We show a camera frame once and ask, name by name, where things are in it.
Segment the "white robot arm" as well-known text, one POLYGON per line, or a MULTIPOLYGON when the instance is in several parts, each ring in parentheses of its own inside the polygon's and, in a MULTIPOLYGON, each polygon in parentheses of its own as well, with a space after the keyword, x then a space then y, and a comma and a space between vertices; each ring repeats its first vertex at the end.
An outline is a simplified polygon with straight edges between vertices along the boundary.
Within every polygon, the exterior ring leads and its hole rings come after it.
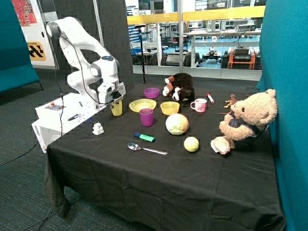
POLYGON ((51 38, 58 39, 70 66, 77 69, 67 80, 78 91, 84 109, 97 109, 123 100, 126 89, 118 78, 117 59, 77 19, 51 21, 46 28, 51 38))

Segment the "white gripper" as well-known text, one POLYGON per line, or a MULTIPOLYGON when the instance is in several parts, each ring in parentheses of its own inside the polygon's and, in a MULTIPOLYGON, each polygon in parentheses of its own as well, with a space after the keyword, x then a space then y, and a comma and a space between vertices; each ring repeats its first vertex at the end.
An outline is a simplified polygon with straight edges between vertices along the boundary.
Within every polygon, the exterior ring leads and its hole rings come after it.
POLYGON ((121 101, 126 94, 126 88, 123 82, 113 82, 113 83, 105 83, 103 82, 98 87, 98 96, 99 102, 101 104, 110 104, 110 109, 113 109, 114 106, 112 103, 116 103, 116 105, 120 105, 121 101))

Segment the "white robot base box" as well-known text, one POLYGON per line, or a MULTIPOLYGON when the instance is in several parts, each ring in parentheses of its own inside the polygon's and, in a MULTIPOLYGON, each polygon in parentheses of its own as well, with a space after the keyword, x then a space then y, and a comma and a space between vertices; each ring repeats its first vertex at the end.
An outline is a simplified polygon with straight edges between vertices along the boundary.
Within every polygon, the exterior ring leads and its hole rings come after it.
POLYGON ((32 123, 32 129, 38 143, 46 153, 47 146, 68 133, 104 108, 89 109, 81 105, 81 96, 69 93, 35 108, 38 120, 32 123))

